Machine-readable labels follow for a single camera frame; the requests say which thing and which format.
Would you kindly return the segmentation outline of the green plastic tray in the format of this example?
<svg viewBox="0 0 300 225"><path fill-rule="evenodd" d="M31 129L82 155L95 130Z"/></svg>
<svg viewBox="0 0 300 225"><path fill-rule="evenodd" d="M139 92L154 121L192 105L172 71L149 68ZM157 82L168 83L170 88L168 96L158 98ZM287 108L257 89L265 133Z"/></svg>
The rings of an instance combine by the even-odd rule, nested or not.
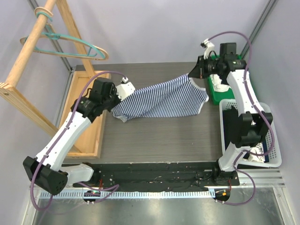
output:
<svg viewBox="0 0 300 225"><path fill-rule="evenodd" d="M227 84L227 76L229 74L229 72L235 71L236 69L234 68L234 64L233 62L229 65L229 68L226 68L226 71L219 76L220 79L222 80L222 84ZM223 99L234 99L234 93L232 91L232 88L230 87L230 89L227 92L215 92L213 90L213 86L212 86L212 82L210 79L210 76L207 78L208 80L208 85L210 88L210 92L212 95L212 102L214 105L219 105L220 101Z"/></svg>

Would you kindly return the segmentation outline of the blue white striped tank top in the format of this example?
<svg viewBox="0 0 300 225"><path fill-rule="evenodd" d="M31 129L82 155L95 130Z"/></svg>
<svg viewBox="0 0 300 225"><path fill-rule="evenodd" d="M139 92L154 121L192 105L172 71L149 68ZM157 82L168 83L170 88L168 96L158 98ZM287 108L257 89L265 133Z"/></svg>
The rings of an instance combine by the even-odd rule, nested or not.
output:
<svg viewBox="0 0 300 225"><path fill-rule="evenodd" d="M178 118L198 115L209 96L187 74L167 82L135 90L112 110L127 122L135 118Z"/></svg>

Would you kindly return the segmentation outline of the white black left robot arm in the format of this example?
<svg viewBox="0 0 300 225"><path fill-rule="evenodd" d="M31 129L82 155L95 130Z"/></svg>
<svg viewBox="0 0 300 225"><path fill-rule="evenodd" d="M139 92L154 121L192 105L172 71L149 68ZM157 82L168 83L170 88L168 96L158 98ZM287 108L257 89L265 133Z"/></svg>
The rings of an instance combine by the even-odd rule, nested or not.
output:
<svg viewBox="0 0 300 225"><path fill-rule="evenodd" d="M71 107L66 121L46 147L34 158L26 157L24 169L32 183L52 195L59 194L67 185L84 181L95 187L100 176L91 165L82 163L62 167L62 163L80 135L99 117L104 110L111 110L122 100L121 86L111 79L97 78L85 97L82 90Z"/></svg>

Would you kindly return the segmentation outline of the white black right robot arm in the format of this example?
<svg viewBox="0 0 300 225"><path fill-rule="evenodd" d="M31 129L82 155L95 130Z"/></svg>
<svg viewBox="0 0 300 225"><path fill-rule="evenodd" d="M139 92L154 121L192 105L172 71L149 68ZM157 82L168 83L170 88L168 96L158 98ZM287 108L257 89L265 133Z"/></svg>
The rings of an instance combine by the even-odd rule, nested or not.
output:
<svg viewBox="0 0 300 225"><path fill-rule="evenodd" d="M273 116L265 112L258 102L249 79L248 65L245 60L239 59L236 43L222 43L214 59L211 57L214 44L206 39L201 47L205 49L204 54L198 57L188 76L205 79L218 75L232 89L237 104L236 109L221 113L228 146L216 161L211 178L215 184L223 185L235 177L238 162L245 154L253 154L251 149L263 142L267 134L274 136L271 127Z"/></svg>

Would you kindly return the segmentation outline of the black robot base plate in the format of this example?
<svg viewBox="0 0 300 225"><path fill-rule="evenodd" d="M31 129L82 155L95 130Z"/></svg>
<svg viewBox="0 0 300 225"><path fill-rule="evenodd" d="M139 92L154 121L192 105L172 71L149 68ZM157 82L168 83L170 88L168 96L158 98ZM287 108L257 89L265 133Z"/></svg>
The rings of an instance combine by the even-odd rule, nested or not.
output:
<svg viewBox="0 0 300 225"><path fill-rule="evenodd" d="M239 186L237 172L222 172L215 162L91 164L95 170L85 182L93 188L116 184L123 192L191 192L209 187Z"/></svg>

